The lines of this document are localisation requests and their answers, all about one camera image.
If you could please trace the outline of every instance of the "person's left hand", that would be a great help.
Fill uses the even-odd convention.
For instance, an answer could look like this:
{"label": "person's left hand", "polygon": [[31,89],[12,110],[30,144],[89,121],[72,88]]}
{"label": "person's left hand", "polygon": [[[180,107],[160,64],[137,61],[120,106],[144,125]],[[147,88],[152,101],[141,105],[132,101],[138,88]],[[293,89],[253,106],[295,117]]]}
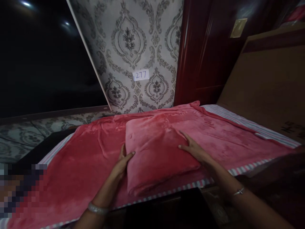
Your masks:
{"label": "person's left hand", "polygon": [[128,161],[134,156],[135,153],[136,152],[132,152],[132,153],[126,155],[126,148],[125,148],[125,143],[124,143],[121,148],[118,162],[112,169],[111,176],[114,176],[115,178],[118,178],[119,180],[121,180],[123,178],[123,176],[125,175]]}

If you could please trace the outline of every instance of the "pink fleece blanket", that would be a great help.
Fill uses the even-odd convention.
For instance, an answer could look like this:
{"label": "pink fleece blanket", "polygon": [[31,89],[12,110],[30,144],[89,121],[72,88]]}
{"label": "pink fleece blanket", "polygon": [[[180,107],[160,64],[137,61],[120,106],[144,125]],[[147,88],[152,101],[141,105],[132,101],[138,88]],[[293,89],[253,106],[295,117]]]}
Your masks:
{"label": "pink fleece blanket", "polygon": [[130,196],[144,195],[161,182],[200,167],[195,158],[177,147],[187,142],[167,116],[158,114],[126,123],[126,151],[136,152],[127,166]]}
{"label": "pink fleece blanket", "polygon": [[[40,187],[46,192],[38,190],[39,200],[36,198],[37,195],[34,195],[21,202],[20,208],[13,214],[13,217],[20,218],[9,220],[8,228],[42,228],[80,217],[118,159],[121,145],[125,142],[126,123],[133,119],[159,114],[166,115],[174,129],[188,133],[226,169],[293,152],[284,146],[256,137],[254,131],[248,128],[206,112],[204,108],[199,107],[198,101],[139,114],[105,117],[80,126],[76,130],[70,141],[55,155],[48,166],[47,176],[44,182],[40,183]],[[137,173],[136,165],[133,168],[129,165],[128,169],[134,169],[134,174]],[[147,177],[153,178],[154,175],[154,172],[147,171]],[[208,174],[204,169],[189,171],[150,187],[145,196],[173,190],[206,177]],[[139,199],[128,193],[127,183],[125,177],[113,207],[133,203]]]}

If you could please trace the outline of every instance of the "mattress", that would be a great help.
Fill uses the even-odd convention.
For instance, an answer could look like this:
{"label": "mattress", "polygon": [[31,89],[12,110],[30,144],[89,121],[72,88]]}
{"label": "mattress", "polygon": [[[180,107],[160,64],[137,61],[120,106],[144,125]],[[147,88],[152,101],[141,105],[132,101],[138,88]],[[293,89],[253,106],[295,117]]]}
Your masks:
{"label": "mattress", "polygon": [[[248,127],[252,130],[255,130],[257,132],[256,135],[260,138],[272,139],[272,140],[275,140],[275,141],[277,141],[277,142],[279,142],[283,145],[286,145],[290,148],[295,148],[295,147],[300,145],[300,143],[298,143],[298,142],[296,142],[292,139],[289,139],[288,137],[285,137],[281,134],[278,134],[277,132],[269,130],[269,129],[263,127],[263,126],[260,126],[256,123],[254,123],[250,120],[247,120],[247,119],[245,119],[245,118],[243,118],[243,117],[241,117],[241,116],[239,116],[239,115],[237,115],[233,112],[230,112],[230,111],[228,111],[228,110],[226,110],[226,109],[224,109],[224,108],[222,108],[218,105],[204,105],[203,107],[206,109],[206,111],[208,111],[210,113],[219,115],[219,116],[221,116],[223,118],[226,118],[228,120],[231,120],[232,122],[235,122],[239,125],[243,125],[243,126]],[[67,136],[64,140],[62,140],[51,152],[49,152],[39,162],[39,164],[48,165],[52,161],[53,157],[62,149],[62,147],[71,139],[72,136],[73,136],[73,134]],[[244,174],[247,171],[253,170],[255,167],[257,167],[261,164],[264,164],[266,162],[271,161],[272,159],[273,158],[265,159],[265,160],[262,160],[262,161],[252,162],[250,164],[247,164],[247,165],[235,168],[235,169],[230,169],[229,172],[233,176]],[[150,196],[148,198],[143,198],[143,199],[140,198],[139,200],[134,201],[133,203],[129,203],[127,205],[148,201],[148,200],[151,200],[151,199],[154,199],[154,198],[158,198],[158,197],[161,197],[161,196],[172,194],[172,192],[176,192],[176,191],[181,191],[181,190],[195,188],[195,187],[204,187],[205,185],[210,184],[212,182],[213,182],[213,180],[211,178],[203,179],[203,180],[200,180],[200,181],[197,181],[197,182],[193,182],[191,184],[183,185],[182,187],[177,187],[176,189],[174,189],[172,191],[163,192],[163,193],[156,193],[156,195]],[[9,219],[1,219],[0,220],[0,228],[5,228],[8,220]],[[73,219],[71,221],[66,221],[66,222],[61,222],[61,223],[58,223],[58,224],[50,225],[48,228],[57,228],[57,227],[59,227],[63,224],[73,222],[73,221],[76,221],[76,220],[77,219]]]}

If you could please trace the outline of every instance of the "folded pink blanket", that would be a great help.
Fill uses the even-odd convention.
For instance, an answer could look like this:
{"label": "folded pink blanket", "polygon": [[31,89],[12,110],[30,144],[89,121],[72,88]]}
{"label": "folded pink blanket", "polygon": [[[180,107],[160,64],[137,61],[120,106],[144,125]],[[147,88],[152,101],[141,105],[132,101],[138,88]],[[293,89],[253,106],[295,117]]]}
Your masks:
{"label": "folded pink blanket", "polygon": [[[9,220],[8,228],[36,229],[80,217],[117,162],[120,148],[126,138],[126,123],[159,114],[164,114],[173,128],[188,133],[226,169],[293,152],[292,149],[256,137],[254,131],[248,128],[206,112],[204,108],[199,107],[198,101],[173,108],[105,117],[80,126],[75,131],[48,166],[47,176],[44,182],[41,182],[42,189],[46,191],[37,189],[30,198],[25,198],[20,207],[16,208],[13,219]],[[129,165],[128,169],[129,173],[130,169],[132,173],[137,173],[136,167],[131,168]],[[150,176],[157,174],[152,171],[146,173]],[[144,197],[149,199],[165,191],[174,192],[177,187],[208,176],[203,169],[173,176],[150,187]],[[112,207],[132,204],[139,200],[128,193],[127,184],[126,176]],[[140,182],[135,179],[133,184],[136,186]]]}
{"label": "folded pink blanket", "polygon": [[140,196],[173,176],[198,169],[200,163],[178,148],[187,144],[166,114],[133,119],[126,123],[126,151],[133,152],[127,166],[127,191]]}

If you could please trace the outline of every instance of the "door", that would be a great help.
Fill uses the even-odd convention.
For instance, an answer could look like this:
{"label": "door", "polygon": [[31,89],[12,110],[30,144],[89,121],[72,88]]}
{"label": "door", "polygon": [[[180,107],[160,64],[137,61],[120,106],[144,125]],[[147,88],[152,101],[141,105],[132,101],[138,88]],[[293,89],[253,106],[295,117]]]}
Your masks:
{"label": "door", "polygon": [[[174,105],[217,102],[248,36],[273,29],[289,0],[185,0]],[[230,38],[236,19],[247,19]]]}

